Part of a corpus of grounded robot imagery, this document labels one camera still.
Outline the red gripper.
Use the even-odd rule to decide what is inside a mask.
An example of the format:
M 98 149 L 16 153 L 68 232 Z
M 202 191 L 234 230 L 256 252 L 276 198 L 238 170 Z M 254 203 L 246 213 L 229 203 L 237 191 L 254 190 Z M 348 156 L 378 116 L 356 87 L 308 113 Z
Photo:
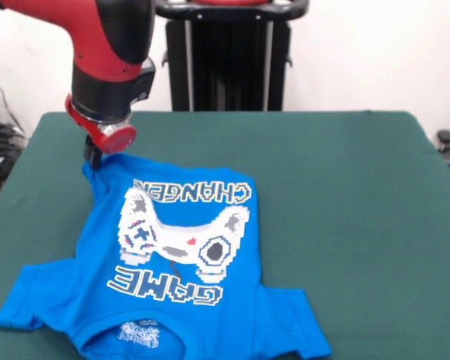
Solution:
M 92 169 L 101 167 L 102 153 L 123 152 L 137 136 L 130 116 L 120 121 L 97 121 L 80 114 L 72 102 L 72 95 L 65 99 L 67 114 L 86 132 L 83 157 Z

